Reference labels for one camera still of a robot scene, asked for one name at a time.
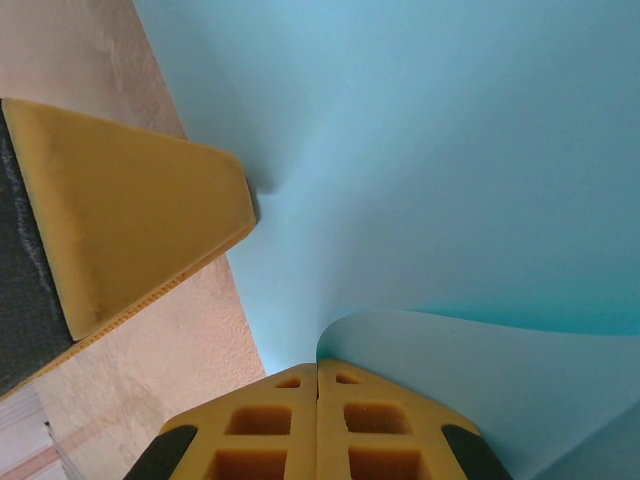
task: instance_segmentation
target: curled paper sheet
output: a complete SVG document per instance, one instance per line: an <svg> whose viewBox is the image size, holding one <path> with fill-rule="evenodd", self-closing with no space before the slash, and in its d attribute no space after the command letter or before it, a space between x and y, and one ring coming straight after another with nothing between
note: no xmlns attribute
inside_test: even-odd
<svg viewBox="0 0 640 480"><path fill-rule="evenodd" d="M638 413L626 442L599 437L640 409L638 352L636 336L541 332L401 311L343 318L318 343L320 357L360 365L467 416L514 478L539 480L640 468L635 452L621 454L630 439L637 445ZM583 462L571 452L583 444L597 454L583 455L592 468L583 465L586 473L577 475L583 470L570 467ZM553 476L561 468L563 475Z"/></svg>

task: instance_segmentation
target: black rubber pad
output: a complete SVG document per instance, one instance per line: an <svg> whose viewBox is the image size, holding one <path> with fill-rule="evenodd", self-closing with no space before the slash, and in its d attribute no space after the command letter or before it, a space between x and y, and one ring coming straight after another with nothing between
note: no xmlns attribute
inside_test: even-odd
<svg viewBox="0 0 640 480"><path fill-rule="evenodd" d="M484 438L457 425L442 433L469 480L513 480Z"/></svg>
<svg viewBox="0 0 640 480"><path fill-rule="evenodd" d="M73 345L0 100L0 395Z"/></svg>
<svg viewBox="0 0 640 480"><path fill-rule="evenodd" d="M124 480L169 480L197 432L196 427L183 425L158 435Z"/></svg>

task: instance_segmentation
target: square cutout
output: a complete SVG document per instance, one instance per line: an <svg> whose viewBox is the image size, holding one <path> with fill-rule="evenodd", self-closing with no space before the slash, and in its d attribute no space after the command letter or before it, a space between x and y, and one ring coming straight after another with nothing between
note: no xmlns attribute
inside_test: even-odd
<svg viewBox="0 0 640 480"><path fill-rule="evenodd" d="M419 450L351 447L349 469L353 480L429 480Z"/></svg>
<svg viewBox="0 0 640 480"><path fill-rule="evenodd" d="M226 435L289 435L291 409L279 406L239 408L231 416Z"/></svg>
<svg viewBox="0 0 640 480"><path fill-rule="evenodd" d="M212 480L283 480L286 450L219 450Z"/></svg>
<svg viewBox="0 0 640 480"><path fill-rule="evenodd" d="M411 433L407 416L401 407L383 403L347 403L344 420L355 433Z"/></svg>

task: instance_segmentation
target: beige textured wall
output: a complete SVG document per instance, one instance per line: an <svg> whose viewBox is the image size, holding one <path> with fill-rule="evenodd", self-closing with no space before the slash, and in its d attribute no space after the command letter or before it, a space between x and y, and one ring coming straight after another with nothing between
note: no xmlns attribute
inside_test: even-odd
<svg viewBox="0 0 640 480"><path fill-rule="evenodd" d="M130 0L0 0L0 97L183 136ZM35 383L85 478L121 478L171 416L264 376L225 258Z"/></svg>

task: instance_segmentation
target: black foam strip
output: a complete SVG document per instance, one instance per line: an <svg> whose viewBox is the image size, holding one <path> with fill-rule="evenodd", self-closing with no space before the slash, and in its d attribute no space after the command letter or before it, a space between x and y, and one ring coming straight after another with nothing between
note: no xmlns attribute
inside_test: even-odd
<svg viewBox="0 0 640 480"><path fill-rule="evenodd" d="M124 480L169 480L197 432L193 425L183 425L158 435Z"/></svg>
<svg viewBox="0 0 640 480"><path fill-rule="evenodd" d="M469 480L513 480L481 436L458 425L445 425L442 433Z"/></svg>
<svg viewBox="0 0 640 480"><path fill-rule="evenodd" d="M0 100L0 395L73 345Z"/></svg>

